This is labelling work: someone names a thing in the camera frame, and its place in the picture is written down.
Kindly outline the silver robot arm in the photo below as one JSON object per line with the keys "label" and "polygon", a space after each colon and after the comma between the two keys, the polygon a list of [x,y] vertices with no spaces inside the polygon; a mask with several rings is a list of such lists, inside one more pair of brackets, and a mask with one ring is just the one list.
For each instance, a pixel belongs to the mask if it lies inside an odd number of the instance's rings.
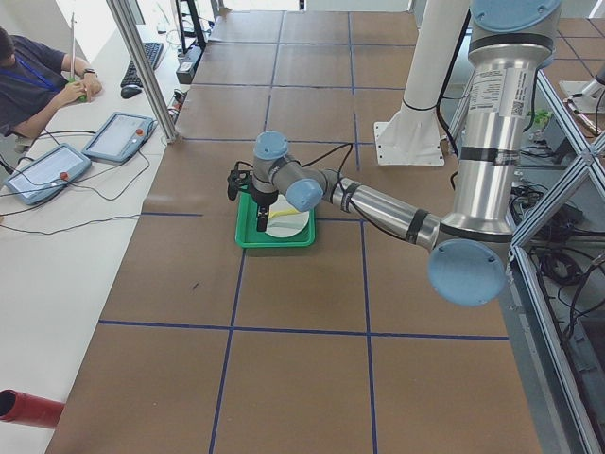
{"label": "silver robot arm", "polygon": [[496,298],[506,282],[512,229],[506,221],[533,81],[552,60],[561,15],[557,1],[430,1],[420,27],[400,109],[374,126],[382,165],[436,166],[438,109],[462,44],[474,68],[452,210],[443,218],[345,178],[303,166],[277,131],[254,144],[244,187],[264,230],[270,206],[285,197],[307,212],[328,201],[377,229],[426,248],[428,278],[461,306]]}

